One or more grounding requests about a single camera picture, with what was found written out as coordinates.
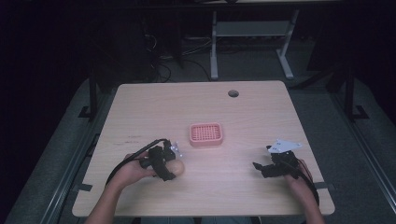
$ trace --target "small basket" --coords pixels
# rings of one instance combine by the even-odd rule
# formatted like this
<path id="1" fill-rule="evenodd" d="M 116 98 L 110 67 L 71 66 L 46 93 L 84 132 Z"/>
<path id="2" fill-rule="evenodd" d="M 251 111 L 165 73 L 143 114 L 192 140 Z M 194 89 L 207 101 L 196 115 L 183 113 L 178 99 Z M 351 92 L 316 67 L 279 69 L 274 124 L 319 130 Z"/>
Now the small basket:
<path id="1" fill-rule="evenodd" d="M 190 126 L 190 144 L 193 147 L 213 147 L 222 143 L 223 135 L 218 123 L 198 123 Z"/>

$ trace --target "gray floor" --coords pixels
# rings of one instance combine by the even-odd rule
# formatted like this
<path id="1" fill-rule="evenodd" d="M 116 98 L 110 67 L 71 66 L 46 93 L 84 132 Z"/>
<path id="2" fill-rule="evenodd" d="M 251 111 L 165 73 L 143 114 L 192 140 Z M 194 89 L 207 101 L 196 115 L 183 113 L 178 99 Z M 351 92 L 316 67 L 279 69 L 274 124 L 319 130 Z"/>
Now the gray floor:
<path id="1" fill-rule="evenodd" d="M 282 80 L 287 86 L 292 86 L 315 74 L 305 71 L 313 42 L 291 43 L 287 56 L 295 75 L 294 80 L 284 78 L 274 51 L 275 45 L 276 43 L 267 44 L 266 47 L 250 46 L 247 50 L 236 53 L 219 54 L 219 81 Z M 210 72 L 208 52 L 195 53 L 184 58 L 198 62 Z M 172 60 L 164 61 L 163 64 L 172 71 L 169 82 L 207 81 L 205 71 L 195 63 L 184 62 L 183 69 Z M 164 67 L 161 67 L 160 72 L 164 77 L 168 74 Z M 290 97 L 325 181 L 334 186 L 331 195 L 336 209 L 332 215 L 326 216 L 326 221 L 396 223 L 395 213 L 373 176 L 361 143 L 357 141 L 351 123 L 338 104 L 343 93 L 327 93 L 324 89 L 325 83 L 326 79 L 303 91 L 290 91 Z M 76 155 L 77 148 L 87 148 L 94 135 L 101 132 L 115 92 L 98 92 L 100 113 L 94 122 L 88 122 L 88 119 L 78 118 L 80 109 L 89 104 L 88 83 L 81 85 L 9 214 L 7 223 L 38 223 L 47 214 L 47 207 L 53 195 L 62 188 L 64 170 Z M 366 86 L 357 81 L 355 92 L 355 104 L 362 105 L 370 117 L 357 120 L 355 126 L 359 128 L 367 145 L 374 150 L 390 182 L 396 185 L 396 163 L 393 161 L 396 159 L 396 128 L 376 104 Z M 74 183 L 67 188 L 63 208 L 55 210 L 54 219 L 49 223 L 84 221 L 84 218 L 74 217 L 71 208 L 77 196 L 74 186 L 81 183 L 89 161 L 88 156 L 81 163 Z M 262 223 L 301 223 L 302 220 L 302 217 L 262 217 Z M 115 223 L 131 221 L 130 217 L 120 217 Z"/>

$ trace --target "black device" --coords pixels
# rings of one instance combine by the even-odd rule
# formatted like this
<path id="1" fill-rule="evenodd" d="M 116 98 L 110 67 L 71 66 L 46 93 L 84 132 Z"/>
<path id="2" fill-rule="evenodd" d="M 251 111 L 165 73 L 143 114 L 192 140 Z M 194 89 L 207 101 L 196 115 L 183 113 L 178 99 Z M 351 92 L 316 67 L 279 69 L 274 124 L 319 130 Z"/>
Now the black device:
<path id="1" fill-rule="evenodd" d="M 315 187 L 311 176 L 309 176 L 308 179 L 308 177 L 300 169 L 298 169 L 300 162 L 292 151 L 289 150 L 281 153 L 271 153 L 271 160 L 274 164 L 266 166 L 253 162 L 254 168 L 256 168 L 256 170 L 260 170 L 264 178 L 291 175 L 294 179 L 297 179 L 300 176 L 305 181 L 306 185 L 311 189 L 315 200 L 319 205 L 317 188 Z"/>
<path id="2" fill-rule="evenodd" d="M 163 147 L 156 146 L 160 142 L 163 142 Z M 142 154 L 143 152 L 145 152 L 147 150 L 148 150 L 147 158 L 143 158 L 143 159 L 136 158 L 138 155 Z M 125 160 L 123 160 L 122 162 L 120 162 L 114 168 L 114 170 L 111 172 L 111 174 L 109 175 L 106 185 L 108 182 L 110 182 L 111 178 L 113 178 L 113 176 L 117 173 L 117 171 L 122 166 L 124 166 L 126 163 L 128 163 L 130 161 L 134 161 L 134 160 L 139 160 L 140 166 L 142 168 L 146 169 L 149 166 L 151 166 L 153 168 L 153 170 L 155 171 L 155 173 L 163 181 L 174 179 L 176 176 L 173 173 L 168 171 L 165 164 L 167 161 L 172 161 L 175 159 L 176 159 L 176 154 L 172 150 L 171 141 L 169 141 L 168 139 L 164 139 L 164 138 L 157 139 L 157 140 L 151 142 L 150 144 L 148 144 L 147 146 L 136 151 L 136 153 L 134 153 L 132 156 L 130 156 L 130 157 L 126 158 Z"/>

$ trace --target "wooden table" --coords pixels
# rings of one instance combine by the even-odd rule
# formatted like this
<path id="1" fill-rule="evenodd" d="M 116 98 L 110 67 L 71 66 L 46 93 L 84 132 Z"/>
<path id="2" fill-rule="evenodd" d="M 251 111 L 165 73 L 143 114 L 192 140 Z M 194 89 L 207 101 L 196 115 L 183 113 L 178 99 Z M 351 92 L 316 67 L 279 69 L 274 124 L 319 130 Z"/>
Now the wooden table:
<path id="1" fill-rule="evenodd" d="M 239 96 L 230 97 L 229 91 Z M 193 123 L 218 122 L 218 147 L 192 147 Z M 285 85 L 280 81 L 121 85 L 78 193 L 73 214 L 87 216 L 106 179 L 127 153 L 155 139 L 178 141 L 185 173 L 163 182 L 148 177 L 126 188 L 116 216 L 273 216 L 301 214 L 283 177 L 263 178 L 252 162 L 271 164 L 266 146 L 277 138 L 302 143 L 295 150 L 315 182 L 322 182 L 312 150 Z M 323 214 L 334 211 L 319 189 Z"/>

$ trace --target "person's hand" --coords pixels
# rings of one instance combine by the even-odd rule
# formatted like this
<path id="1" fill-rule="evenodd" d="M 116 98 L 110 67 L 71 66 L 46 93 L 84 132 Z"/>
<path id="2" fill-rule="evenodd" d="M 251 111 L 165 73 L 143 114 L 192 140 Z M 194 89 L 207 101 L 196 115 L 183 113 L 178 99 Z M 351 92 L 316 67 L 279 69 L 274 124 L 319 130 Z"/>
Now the person's hand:
<path id="1" fill-rule="evenodd" d="M 124 159 L 127 159 L 132 155 L 133 154 L 126 155 Z M 115 185 L 119 189 L 124 189 L 128 185 L 131 185 L 139 181 L 143 177 L 156 175 L 154 170 L 143 169 L 139 164 L 138 159 L 143 158 L 147 155 L 148 155 L 147 151 L 143 152 L 142 154 L 136 157 L 135 161 L 130 161 L 126 163 L 124 166 L 122 166 L 113 176 L 113 178 L 108 183 L 108 185 Z"/>
<path id="2" fill-rule="evenodd" d="M 303 172 L 303 174 L 312 179 L 312 175 L 309 170 L 306 168 L 306 164 L 303 160 L 299 160 L 298 169 Z M 311 192 L 311 189 L 306 185 L 305 181 L 299 177 L 294 179 L 291 175 L 284 175 L 290 190 L 294 197 L 299 201 L 302 205 L 305 205 L 307 201 L 315 200 L 314 195 Z"/>
<path id="3" fill-rule="evenodd" d="M 303 172 L 303 174 L 312 180 L 312 175 L 306 168 L 306 164 L 303 160 L 299 160 L 298 169 Z M 303 206 L 306 223 L 325 223 L 323 215 L 320 213 L 317 201 L 315 200 L 314 194 L 311 189 L 306 185 L 302 177 L 294 179 L 291 175 L 284 175 L 288 185 L 290 187 L 291 193 L 294 195 L 295 199 Z"/>

